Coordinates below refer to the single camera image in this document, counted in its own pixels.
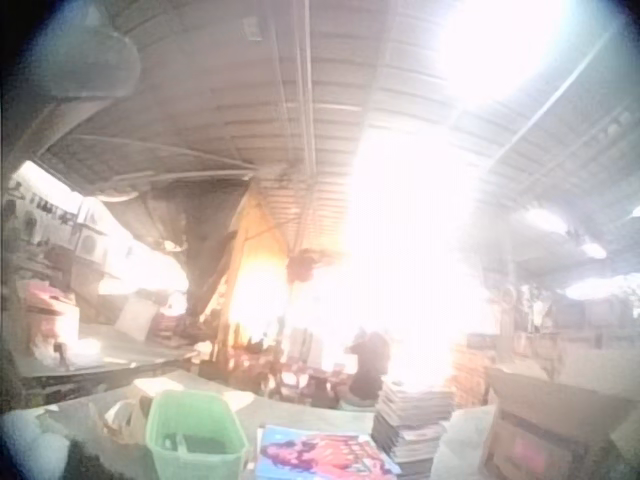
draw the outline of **crate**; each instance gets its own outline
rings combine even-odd
[[[221,453],[192,453],[171,438],[205,438]],[[220,396],[196,391],[165,391],[153,401],[146,429],[160,480],[240,478],[248,443],[237,417]]]

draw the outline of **ceiling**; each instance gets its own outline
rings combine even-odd
[[[509,238],[531,277],[637,269],[640,220],[625,218],[640,204],[638,51],[620,15],[580,3],[536,76],[465,110],[438,63],[456,2],[104,0],[138,48],[140,82],[40,163],[85,193],[251,176],[292,248],[336,250],[363,133],[444,125],[481,180],[470,248],[502,258]],[[528,227],[518,212],[532,202],[609,259]]]

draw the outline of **colorful magazine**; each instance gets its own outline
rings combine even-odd
[[[274,426],[264,429],[256,464],[263,480],[395,480],[398,473],[368,435]]]

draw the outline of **corrugated roof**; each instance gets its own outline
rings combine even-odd
[[[534,78],[473,110],[459,109],[438,64],[455,2],[104,4],[137,45],[142,75],[135,94],[41,158],[83,191],[135,187],[133,178],[146,182],[132,177],[141,173],[166,181],[157,176],[256,171],[291,245],[339,249],[365,127],[448,124],[452,143],[484,172],[479,208],[511,215],[555,202],[612,256],[640,235],[638,222],[624,220],[640,204],[638,50],[597,2],[581,2]],[[515,257],[533,276],[586,261],[518,222],[511,230]],[[482,241],[497,239],[483,232]]]

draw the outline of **tarp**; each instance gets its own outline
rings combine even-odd
[[[181,249],[168,253],[187,274],[187,311],[198,316],[217,287],[211,279],[234,238],[229,227],[248,185],[227,179],[173,183],[106,205],[140,242],[163,251],[169,241]]]

